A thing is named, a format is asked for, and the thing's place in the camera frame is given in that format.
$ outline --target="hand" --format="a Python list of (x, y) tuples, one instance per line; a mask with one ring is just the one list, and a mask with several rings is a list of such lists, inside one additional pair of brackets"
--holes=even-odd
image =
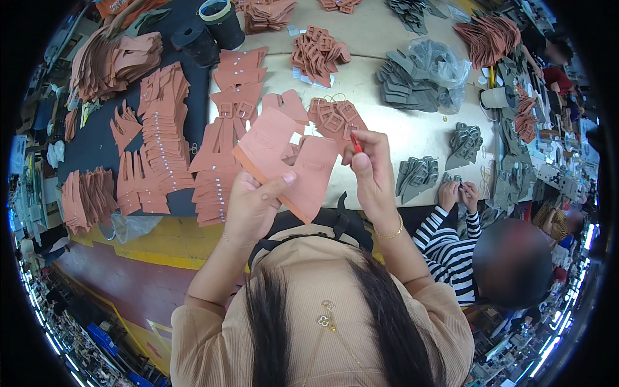
[(535, 75), (539, 78), (539, 79), (543, 79), (543, 70), (540, 66), (535, 65), (533, 68), (533, 71), (535, 71)]
[(372, 131), (353, 131), (363, 152), (355, 154), (346, 146), (342, 165), (350, 165), (357, 176), (357, 199), (374, 228), (389, 234), (400, 227), (396, 209), (396, 184), (387, 135)]
[(294, 183), (297, 174), (286, 172), (261, 185), (245, 169), (236, 176), (223, 228), (227, 240), (237, 247), (255, 245), (271, 229), (282, 205), (277, 197)]
[(447, 212), (451, 211), (458, 201), (458, 187), (460, 187), (460, 182), (451, 180), (438, 189), (438, 204)]
[(475, 185), (470, 181), (467, 181), (466, 183), (462, 183), (459, 190), (462, 194), (462, 202), (466, 204), (466, 207), (469, 209), (469, 213), (474, 214), (477, 211), (477, 201), (480, 198), (477, 187), (475, 187)]
[(120, 30), (123, 29), (123, 23), (125, 20), (125, 16), (117, 15), (112, 23), (109, 24), (108, 30), (105, 32), (105, 37), (107, 39), (112, 39)]

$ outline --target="black and white striped shirt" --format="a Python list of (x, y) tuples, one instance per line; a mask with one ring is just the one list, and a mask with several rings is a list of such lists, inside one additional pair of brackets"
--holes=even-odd
[(434, 280), (453, 287), (460, 306), (464, 307), (475, 303), (477, 285), (473, 278), (472, 258), (482, 229), (479, 214), (467, 213), (469, 239), (460, 240), (453, 228), (439, 229), (447, 215), (444, 209), (436, 206), (415, 232), (413, 241), (421, 250)]

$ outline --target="red shirt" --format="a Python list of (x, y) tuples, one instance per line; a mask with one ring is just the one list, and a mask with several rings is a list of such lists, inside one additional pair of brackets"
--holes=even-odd
[(565, 75), (560, 68), (555, 66), (545, 67), (543, 69), (543, 78), (546, 81), (546, 87), (550, 90), (550, 85), (557, 83), (559, 85), (559, 94), (564, 95), (569, 93), (572, 88), (572, 81)]

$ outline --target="white spool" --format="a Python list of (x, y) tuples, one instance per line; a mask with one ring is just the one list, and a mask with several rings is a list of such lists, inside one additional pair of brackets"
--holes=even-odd
[(483, 91), (481, 98), (485, 108), (506, 108), (509, 106), (504, 87), (495, 87), (494, 89)]

